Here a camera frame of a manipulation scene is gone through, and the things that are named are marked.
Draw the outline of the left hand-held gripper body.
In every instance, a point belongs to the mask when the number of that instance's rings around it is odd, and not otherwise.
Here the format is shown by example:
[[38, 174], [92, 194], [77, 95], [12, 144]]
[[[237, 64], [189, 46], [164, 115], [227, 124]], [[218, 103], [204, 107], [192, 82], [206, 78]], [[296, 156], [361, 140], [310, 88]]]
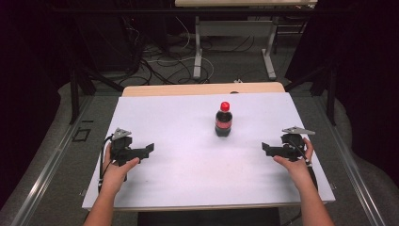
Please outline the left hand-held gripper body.
[[137, 153], [130, 148], [131, 132], [117, 128], [111, 137], [110, 158], [112, 164], [123, 166], [127, 161], [137, 158]]

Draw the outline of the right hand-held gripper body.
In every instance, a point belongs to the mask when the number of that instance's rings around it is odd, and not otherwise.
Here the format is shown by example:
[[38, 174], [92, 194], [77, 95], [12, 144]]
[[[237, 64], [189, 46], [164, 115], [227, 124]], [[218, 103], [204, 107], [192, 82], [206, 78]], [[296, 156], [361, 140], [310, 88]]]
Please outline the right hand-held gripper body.
[[305, 157], [305, 143], [303, 135], [314, 135], [315, 132], [297, 126], [283, 129], [284, 135], [281, 137], [283, 147], [288, 149], [287, 158], [294, 162], [299, 157]]

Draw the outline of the dark cola bottle red label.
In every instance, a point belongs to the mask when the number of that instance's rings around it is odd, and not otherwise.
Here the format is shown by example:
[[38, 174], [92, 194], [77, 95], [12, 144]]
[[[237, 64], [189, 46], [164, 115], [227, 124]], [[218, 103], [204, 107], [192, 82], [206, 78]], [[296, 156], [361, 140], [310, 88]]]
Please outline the dark cola bottle red label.
[[232, 126], [232, 113], [217, 111], [215, 115], [215, 132], [218, 137], [227, 137], [231, 132]]

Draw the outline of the person's right hand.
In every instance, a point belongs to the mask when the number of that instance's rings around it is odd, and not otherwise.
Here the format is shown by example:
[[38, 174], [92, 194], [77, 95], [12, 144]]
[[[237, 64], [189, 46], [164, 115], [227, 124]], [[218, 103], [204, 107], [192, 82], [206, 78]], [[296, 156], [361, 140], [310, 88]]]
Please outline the person's right hand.
[[313, 147], [311, 142], [305, 137], [303, 138], [303, 141], [306, 145], [304, 157], [295, 162], [291, 162], [281, 156], [276, 155], [273, 157], [273, 160], [288, 170], [290, 177], [299, 191], [310, 191], [312, 188], [314, 188], [314, 184], [308, 170], [308, 164], [311, 163]]

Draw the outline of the person's left hand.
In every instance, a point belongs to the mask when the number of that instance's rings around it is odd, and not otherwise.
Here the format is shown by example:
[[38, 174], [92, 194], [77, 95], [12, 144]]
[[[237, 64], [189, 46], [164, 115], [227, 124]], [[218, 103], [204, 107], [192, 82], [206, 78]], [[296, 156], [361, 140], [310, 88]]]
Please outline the person's left hand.
[[139, 163], [138, 158], [127, 161], [123, 166], [114, 164], [111, 161], [111, 144], [108, 144], [105, 149], [103, 162], [103, 183], [100, 191], [101, 195], [113, 196], [120, 191], [124, 178], [133, 167]]

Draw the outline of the white table board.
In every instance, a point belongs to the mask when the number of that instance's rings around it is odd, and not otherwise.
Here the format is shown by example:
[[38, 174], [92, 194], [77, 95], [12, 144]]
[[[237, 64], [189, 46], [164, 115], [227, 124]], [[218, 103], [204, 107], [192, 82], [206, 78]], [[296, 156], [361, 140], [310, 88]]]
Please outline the white table board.
[[[227, 137], [215, 132], [222, 102], [231, 106]], [[296, 205], [293, 181], [266, 156], [262, 142], [279, 146], [283, 129], [301, 124], [285, 92], [121, 97], [109, 129], [125, 129], [133, 147], [153, 143], [154, 150], [129, 171], [115, 207], [141, 212]]]

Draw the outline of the black metal stand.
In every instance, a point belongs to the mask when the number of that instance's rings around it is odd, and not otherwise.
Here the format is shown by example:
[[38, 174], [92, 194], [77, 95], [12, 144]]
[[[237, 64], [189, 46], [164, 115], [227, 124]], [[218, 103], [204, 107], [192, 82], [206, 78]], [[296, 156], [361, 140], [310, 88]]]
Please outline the black metal stand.
[[337, 66], [333, 63], [325, 63], [317, 67], [311, 73], [301, 76], [294, 82], [286, 85], [284, 89], [290, 91], [306, 81], [312, 80], [310, 93], [311, 96], [321, 96], [323, 91], [327, 91], [326, 114], [329, 122], [335, 126], [335, 94], [337, 85]]
[[86, 66], [75, 66], [70, 68], [70, 85], [71, 85], [71, 101], [72, 101], [72, 117], [70, 124], [74, 124], [80, 115], [79, 90], [86, 95], [94, 95], [96, 88], [92, 80], [98, 80], [110, 88], [123, 92], [124, 87], [104, 77], [98, 72]]

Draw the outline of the dark curtain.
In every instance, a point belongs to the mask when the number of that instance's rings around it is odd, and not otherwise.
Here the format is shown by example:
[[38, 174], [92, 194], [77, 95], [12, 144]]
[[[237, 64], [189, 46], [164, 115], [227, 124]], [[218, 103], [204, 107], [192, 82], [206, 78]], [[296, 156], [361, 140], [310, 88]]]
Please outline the dark curtain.
[[74, 21], [47, 6], [56, 0], [0, 0], [0, 208], [41, 145], [69, 82], [62, 39]]
[[349, 15], [310, 18], [285, 77], [295, 82], [337, 56], [336, 98], [352, 150], [399, 186], [399, 0], [318, 0]]

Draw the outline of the white-legged desk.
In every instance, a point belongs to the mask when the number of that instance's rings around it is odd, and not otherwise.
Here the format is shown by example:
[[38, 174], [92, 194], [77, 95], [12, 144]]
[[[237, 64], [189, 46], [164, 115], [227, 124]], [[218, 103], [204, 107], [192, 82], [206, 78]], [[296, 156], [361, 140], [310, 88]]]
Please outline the white-legged desk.
[[[313, 8], [318, 0], [175, 0], [175, 6], [183, 9], [298, 9], [299, 7]], [[275, 69], [271, 60], [271, 51], [274, 39], [277, 36], [279, 16], [269, 16], [268, 20], [250, 20], [248, 16], [242, 19], [234, 18], [232, 21], [225, 19], [206, 21], [200, 16], [195, 17], [195, 61], [193, 77], [201, 76], [202, 37], [264, 37], [267, 43], [262, 49], [262, 56], [266, 74], [270, 80], [276, 80]]]

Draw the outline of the black horizontal bar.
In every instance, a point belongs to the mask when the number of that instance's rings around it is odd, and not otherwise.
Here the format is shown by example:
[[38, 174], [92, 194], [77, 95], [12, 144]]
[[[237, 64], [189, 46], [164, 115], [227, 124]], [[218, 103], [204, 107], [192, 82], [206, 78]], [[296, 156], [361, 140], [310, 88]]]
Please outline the black horizontal bar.
[[83, 8], [51, 8], [57, 13], [69, 14], [132, 14], [132, 15], [338, 15], [349, 13], [348, 9], [260, 9], [260, 8], [168, 8], [168, 9], [83, 9]]

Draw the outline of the metal floor rail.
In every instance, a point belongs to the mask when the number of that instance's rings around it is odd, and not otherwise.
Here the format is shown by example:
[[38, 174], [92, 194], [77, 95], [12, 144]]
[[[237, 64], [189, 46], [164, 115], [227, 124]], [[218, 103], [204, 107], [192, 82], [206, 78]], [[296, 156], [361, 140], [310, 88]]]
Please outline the metal floor rail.
[[69, 123], [62, 107], [40, 145], [23, 181], [13, 193], [18, 205], [6, 226], [79, 226], [87, 211], [82, 208], [93, 169], [94, 123], [87, 117], [93, 99], [87, 97], [81, 115]]
[[327, 107], [324, 104], [322, 97], [313, 98], [318, 111], [322, 115], [324, 122], [327, 124], [327, 128], [332, 134], [335, 143], [338, 146], [338, 156], [341, 159], [345, 172], [351, 182], [352, 187], [359, 199], [362, 209], [368, 218], [371, 226], [386, 226], [383, 217], [380, 215], [378, 208], [370, 194], [370, 191], [365, 184], [359, 173], [359, 167], [349, 151], [348, 146], [344, 143], [337, 127], [330, 122], [327, 117]]

